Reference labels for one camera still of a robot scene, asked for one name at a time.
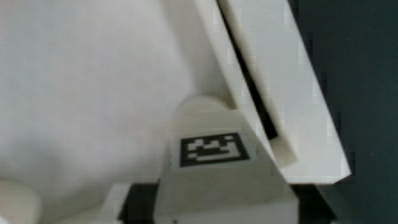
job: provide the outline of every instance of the gray surface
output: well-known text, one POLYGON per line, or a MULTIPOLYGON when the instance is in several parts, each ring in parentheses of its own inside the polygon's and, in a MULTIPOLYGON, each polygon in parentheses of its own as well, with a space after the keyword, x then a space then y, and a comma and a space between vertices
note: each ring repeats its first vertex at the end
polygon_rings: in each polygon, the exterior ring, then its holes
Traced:
POLYGON ((396 223, 398 1, 291 2, 355 175, 335 190, 367 223, 396 223))

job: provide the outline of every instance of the white plastic part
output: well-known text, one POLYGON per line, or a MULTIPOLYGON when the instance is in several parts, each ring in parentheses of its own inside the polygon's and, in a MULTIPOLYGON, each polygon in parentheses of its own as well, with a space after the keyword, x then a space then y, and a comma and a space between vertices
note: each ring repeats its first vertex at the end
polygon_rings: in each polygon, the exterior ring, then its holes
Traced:
MULTIPOLYGON (((216 1, 195 3, 218 60, 227 58, 234 65, 216 1)), ((271 143, 279 169, 289 183, 330 184, 350 175, 350 168, 287 2, 220 3, 279 133, 271 143)))
POLYGON ((0 180, 0 224, 35 224, 41 207, 33 190, 21 183, 0 180))
POLYGON ((154 222, 298 223, 298 200, 250 125, 211 97, 192 98, 174 117, 154 222))
POLYGON ((122 209, 122 204, 128 197, 128 191, 131 188, 131 183, 117 183, 112 186, 106 200, 99 209, 99 214, 96 219, 92 220, 90 224, 120 224, 117 219, 122 209))

